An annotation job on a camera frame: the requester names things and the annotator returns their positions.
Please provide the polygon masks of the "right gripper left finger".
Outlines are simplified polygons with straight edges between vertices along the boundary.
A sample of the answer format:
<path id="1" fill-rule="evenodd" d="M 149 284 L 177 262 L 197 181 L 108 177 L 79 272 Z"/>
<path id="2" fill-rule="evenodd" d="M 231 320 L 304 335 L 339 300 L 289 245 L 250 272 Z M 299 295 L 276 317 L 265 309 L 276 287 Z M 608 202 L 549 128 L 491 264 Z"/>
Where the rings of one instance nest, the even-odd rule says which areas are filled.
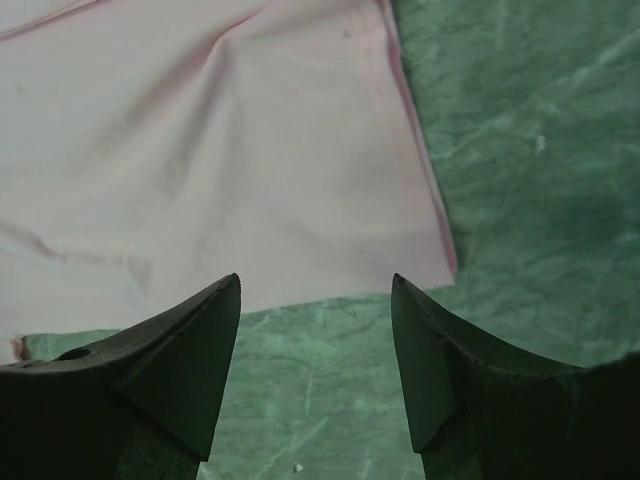
<path id="1" fill-rule="evenodd" d="M 5 479 L 193 479 L 210 456 L 241 312 L 228 275 L 50 361 L 1 369 Z"/>

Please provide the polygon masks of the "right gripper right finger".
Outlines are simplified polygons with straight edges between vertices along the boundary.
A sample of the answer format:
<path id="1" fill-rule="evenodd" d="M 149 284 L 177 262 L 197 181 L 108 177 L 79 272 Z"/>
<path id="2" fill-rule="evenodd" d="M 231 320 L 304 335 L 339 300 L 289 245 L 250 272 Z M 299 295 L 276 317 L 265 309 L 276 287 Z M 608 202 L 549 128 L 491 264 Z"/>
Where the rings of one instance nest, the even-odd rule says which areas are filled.
<path id="1" fill-rule="evenodd" d="M 400 275 L 391 318 L 413 450 L 429 479 L 635 479 L 639 356 L 578 367 L 516 347 Z"/>

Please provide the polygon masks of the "pink t shirt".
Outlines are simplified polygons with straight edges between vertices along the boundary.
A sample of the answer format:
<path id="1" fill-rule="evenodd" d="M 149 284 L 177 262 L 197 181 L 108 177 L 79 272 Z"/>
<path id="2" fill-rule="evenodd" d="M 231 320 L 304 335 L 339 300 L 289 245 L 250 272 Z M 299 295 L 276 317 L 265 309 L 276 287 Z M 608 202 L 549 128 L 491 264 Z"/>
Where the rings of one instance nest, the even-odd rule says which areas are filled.
<path id="1" fill-rule="evenodd" d="M 5 1 L 1 359 L 236 273 L 247 312 L 451 285 L 387 1 Z"/>

